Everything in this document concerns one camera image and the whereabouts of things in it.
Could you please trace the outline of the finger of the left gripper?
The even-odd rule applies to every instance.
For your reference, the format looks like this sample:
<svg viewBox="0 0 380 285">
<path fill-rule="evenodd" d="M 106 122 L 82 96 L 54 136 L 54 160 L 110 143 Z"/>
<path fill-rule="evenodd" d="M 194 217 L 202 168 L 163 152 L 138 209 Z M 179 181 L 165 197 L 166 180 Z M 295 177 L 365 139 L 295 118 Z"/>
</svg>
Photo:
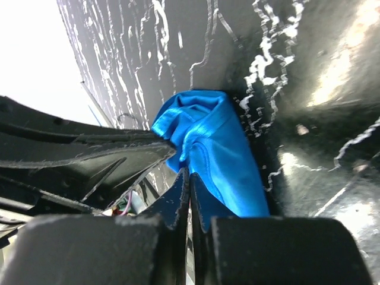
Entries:
<svg viewBox="0 0 380 285">
<path fill-rule="evenodd" d="M 87 125 L 1 97 L 1 204 L 101 212 L 174 155 L 151 131 Z"/>
</svg>

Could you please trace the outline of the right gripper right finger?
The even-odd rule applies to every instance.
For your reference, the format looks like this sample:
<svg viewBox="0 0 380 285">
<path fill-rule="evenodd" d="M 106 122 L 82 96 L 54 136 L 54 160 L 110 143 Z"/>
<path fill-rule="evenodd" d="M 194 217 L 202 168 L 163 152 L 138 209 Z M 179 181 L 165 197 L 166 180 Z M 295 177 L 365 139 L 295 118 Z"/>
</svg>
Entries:
<svg viewBox="0 0 380 285">
<path fill-rule="evenodd" d="M 195 284 L 371 284 L 351 233 L 331 218 L 240 218 L 190 177 Z"/>
</svg>

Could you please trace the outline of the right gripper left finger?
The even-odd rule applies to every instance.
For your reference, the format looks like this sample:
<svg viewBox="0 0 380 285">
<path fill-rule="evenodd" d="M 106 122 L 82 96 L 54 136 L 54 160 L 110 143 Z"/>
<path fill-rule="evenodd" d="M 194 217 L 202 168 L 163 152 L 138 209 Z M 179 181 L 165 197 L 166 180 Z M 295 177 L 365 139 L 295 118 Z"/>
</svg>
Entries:
<svg viewBox="0 0 380 285">
<path fill-rule="evenodd" d="M 189 172 L 137 216 L 49 215 L 28 222 L 2 284 L 185 284 Z"/>
</svg>

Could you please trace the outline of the blue cloth napkin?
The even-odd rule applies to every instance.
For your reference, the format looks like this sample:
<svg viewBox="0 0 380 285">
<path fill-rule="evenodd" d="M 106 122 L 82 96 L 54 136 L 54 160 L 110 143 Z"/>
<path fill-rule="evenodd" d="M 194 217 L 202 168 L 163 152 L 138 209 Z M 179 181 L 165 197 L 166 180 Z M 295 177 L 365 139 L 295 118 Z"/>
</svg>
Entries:
<svg viewBox="0 0 380 285">
<path fill-rule="evenodd" d="M 173 171 L 187 167 L 198 174 L 206 189 L 239 217 L 270 215 L 257 163 L 226 93 L 175 94 L 151 129 L 175 146 L 176 154 L 167 161 Z"/>
</svg>

